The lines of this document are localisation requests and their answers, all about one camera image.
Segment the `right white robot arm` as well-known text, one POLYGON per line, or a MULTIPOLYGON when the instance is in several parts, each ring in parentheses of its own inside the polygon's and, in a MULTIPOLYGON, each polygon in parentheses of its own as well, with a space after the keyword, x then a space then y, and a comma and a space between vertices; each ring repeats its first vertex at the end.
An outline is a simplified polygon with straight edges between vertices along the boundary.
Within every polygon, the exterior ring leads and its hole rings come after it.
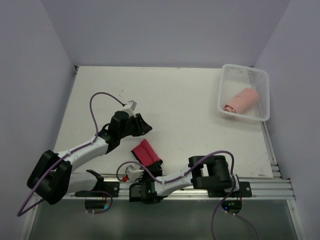
POLYGON ((234 173, 235 157, 225 150, 206 156, 192 156, 179 171, 155 177, 145 168, 149 178, 129 187, 129 201, 157 204, 173 192, 192 186, 196 190, 218 192, 223 196, 235 196, 241 185, 234 173))

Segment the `pink towel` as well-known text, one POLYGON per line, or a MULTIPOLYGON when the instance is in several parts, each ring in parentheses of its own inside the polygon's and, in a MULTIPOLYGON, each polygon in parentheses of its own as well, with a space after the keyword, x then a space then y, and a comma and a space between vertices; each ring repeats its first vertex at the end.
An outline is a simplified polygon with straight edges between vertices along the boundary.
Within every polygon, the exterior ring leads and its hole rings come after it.
POLYGON ((260 96, 256 90, 244 88, 224 106, 223 110, 230 113, 243 114, 257 104, 259 99, 260 96))

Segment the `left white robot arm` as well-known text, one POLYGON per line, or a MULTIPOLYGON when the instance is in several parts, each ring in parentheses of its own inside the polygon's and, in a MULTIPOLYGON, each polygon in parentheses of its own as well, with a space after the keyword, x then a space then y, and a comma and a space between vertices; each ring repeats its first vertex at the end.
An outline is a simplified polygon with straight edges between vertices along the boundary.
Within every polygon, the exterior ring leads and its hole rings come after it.
POLYGON ((110 153, 123 138, 144 136, 152 129, 141 114, 129 115, 125 111, 117 111, 110 123, 83 145, 62 152, 45 151, 28 178, 27 186, 47 203, 54 205, 67 194, 74 170, 110 153))

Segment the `black cloth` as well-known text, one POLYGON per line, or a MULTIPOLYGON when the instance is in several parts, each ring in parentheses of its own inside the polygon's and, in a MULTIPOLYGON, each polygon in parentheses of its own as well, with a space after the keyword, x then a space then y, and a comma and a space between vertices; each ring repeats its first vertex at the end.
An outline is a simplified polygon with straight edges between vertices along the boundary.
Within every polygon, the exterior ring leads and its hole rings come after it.
POLYGON ((133 156, 145 167, 157 164, 161 165, 163 160, 157 155, 150 143, 143 139, 136 147, 131 150, 133 156))

